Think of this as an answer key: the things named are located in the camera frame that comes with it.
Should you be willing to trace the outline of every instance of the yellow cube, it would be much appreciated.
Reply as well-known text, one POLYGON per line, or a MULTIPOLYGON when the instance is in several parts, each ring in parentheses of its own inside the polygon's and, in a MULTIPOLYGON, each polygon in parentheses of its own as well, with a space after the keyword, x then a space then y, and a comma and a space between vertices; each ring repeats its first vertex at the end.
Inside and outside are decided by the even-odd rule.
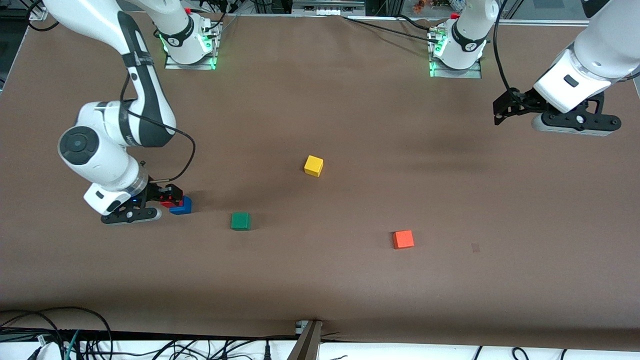
POLYGON ((309 157, 307 158, 307 163, 305 164, 305 172, 309 175, 320 177, 320 172, 322 171, 323 165, 324 165, 324 160, 322 160, 321 158, 317 158, 315 156, 309 155, 309 157))

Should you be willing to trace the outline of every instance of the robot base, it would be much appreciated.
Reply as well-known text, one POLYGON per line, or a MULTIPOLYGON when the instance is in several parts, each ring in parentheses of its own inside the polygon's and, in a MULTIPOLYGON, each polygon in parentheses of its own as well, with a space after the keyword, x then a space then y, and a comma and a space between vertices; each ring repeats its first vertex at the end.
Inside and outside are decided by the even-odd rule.
POLYGON ((460 78, 460 79, 482 79, 480 60, 476 60, 467 69, 454 69, 436 55, 442 51, 442 47, 447 41, 447 29, 442 26, 432 27, 427 38, 438 40, 438 43, 429 43, 429 75, 432 78, 460 78))
MULTIPOLYGON (((204 22, 205 26, 211 26, 211 20, 204 18, 204 22)), ((202 59, 192 64, 182 64, 175 61, 171 56, 167 54, 164 61, 164 68, 179 70, 216 70, 216 66, 218 64, 218 49, 220 48, 222 29, 222 22, 220 22, 214 28, 204 33, 203 36, 207 39, 202 40, 203 46, 211 48, 211 52, 206 54, 202 59)))

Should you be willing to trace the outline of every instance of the wooden block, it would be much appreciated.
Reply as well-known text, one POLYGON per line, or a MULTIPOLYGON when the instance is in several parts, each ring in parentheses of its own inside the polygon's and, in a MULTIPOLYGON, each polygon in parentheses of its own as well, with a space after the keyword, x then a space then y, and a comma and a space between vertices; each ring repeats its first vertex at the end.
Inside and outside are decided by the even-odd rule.
POLYGON ((307 162, 305 163, 305 172, 309 175, 320 177, 320 172, 324 166, 324 160, 315 156, 309 155, 307 162))
POLYGON ((394 248, 407 249, 413 247, 413 234, 411 230, 403 230, 394 232, 394 248))

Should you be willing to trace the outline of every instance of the blue cable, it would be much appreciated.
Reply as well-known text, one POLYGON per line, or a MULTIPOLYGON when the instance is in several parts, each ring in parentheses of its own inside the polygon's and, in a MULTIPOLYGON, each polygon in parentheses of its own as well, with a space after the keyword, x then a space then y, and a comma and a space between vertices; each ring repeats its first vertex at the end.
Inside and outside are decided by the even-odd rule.
POLYGON ((71 338, 71 342, 69 343, 69 348, 67 349, 67 353, 65 354, 65 360, 71 360, 71 349, 74 347, 74 343, 76 343, 78 332, 80 332, 80 330, 76 330, 74 337, 71 338))

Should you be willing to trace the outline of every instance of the metal frame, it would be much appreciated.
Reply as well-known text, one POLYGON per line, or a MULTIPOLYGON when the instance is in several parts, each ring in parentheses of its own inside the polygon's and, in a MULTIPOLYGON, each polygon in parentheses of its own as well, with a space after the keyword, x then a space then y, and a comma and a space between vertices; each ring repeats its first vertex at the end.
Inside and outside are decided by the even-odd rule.
POLYGON ((363 16, 366 14, 366 3, 364 0, 293 0, 291 4, 291 13, 295 15, 317 15, 327 10, 342 16, 363 16))
POLYGON ((287 360, 317 360, 322 321, 309 320, 287 360))
POLYGON ((518 11, 518 9, 520 8, 520 5, 522 5, 522 3, 524 3, 524 0, 514 0, 513 5, 511 5, 511 7, 505 11, 506 14, 501 19, 512 19, 513 16, 516 14, 516 11, 518 11))
MULTIPOLYGON (((383 16, 349 16, 349 19, 366 20, 366 21, 406 21, 395 17, 383 16)), ((440 18, 433 17, 410 17, 411 20, 427 20, 438 21, 440 18)), ((521 26, 579 26, 586 27, 589 25, 588 20, 500 20, 500 25, 521 25, 521 26)))

